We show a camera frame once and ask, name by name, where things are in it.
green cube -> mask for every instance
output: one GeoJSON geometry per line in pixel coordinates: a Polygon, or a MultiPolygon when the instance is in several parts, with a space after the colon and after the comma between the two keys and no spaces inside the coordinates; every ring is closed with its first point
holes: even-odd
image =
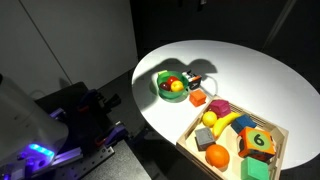
{"type": "Polygon", "coordinates": [[[246,157],[241,162],[241,179],[269,180],[268,164],[251,157],[246,157]]]}

green bowl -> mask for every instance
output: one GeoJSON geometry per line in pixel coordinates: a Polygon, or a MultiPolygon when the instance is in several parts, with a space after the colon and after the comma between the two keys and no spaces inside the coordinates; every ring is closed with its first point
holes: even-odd
{"type": "Polygon", "coordinates": [[[175,98],[180,97],[186,91],[186,89],[188,88],[188,83],[189,83],[188,79],[185,76],[183,76],[182,73],[177,72],[177,71],[164,72],[164,73],[160,74],[158,76],[158,78],[157,78],[157,85],[158,85],[158,89],[159,89],[159,95],[161,97],[167,98],[167,99],[175,99],[175,98]],[[170,76],[177,77],[182,82],[184,89],[181,90],[181,91],[178,91],[178,92],[171,92],[171,91],[166,91],[166,90],[160,88],[159,85],[162,82],[166,82],[167,79],[170,76]]]}

banana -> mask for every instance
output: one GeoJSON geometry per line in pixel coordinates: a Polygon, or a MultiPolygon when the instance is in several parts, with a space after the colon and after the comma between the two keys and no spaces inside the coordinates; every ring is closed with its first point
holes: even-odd
{"type": "Polygon", "coordinates": [[[214,124],[212,128],[212,134],[217,140],[219,136],[221,135],[222,131],[230,124],[232,123],[237,117],[240,117],[241,114],[236,112],[231,112],[228,115],[219,118],[217,122],[214,124]]]}

lemon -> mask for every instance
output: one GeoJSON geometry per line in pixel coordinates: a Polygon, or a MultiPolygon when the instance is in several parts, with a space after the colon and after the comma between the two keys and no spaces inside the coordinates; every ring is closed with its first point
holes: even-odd
{"type": "Polygon", "coordinates": [[[216,121],[217,121],[217,115],[212,111],[207,111],[202,116],[202,122],[207,127],[212,127],[214,123],[216,123],[216,121]]]}

apple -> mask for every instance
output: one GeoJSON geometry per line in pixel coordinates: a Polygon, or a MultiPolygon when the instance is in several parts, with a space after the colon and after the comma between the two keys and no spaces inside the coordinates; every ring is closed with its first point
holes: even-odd
{"type": "Polygon", "coordinates": [[[166,91],[170,91],[171,90],[171,87],[170,85],[167,83],[167,82],[162,82],[159,87],[163,90],[166,90],[166,91]]]}
{"type": "Polygon", "coordinates": [[[175,76],[169,76],[169,78],[167,79],[167,83],[171,86],[171,84],[174,82],[174,81],[178,81],[179,78],[175,77],[175,76]]]}
{"type": "Polygon", "coordinates": [[[184,88],[183,84],[179,80],[173,81],[173,83],[171,84],[171,91],[172,92],[181,91],[181,90],[183,90],[183,88],[184,88]]]}

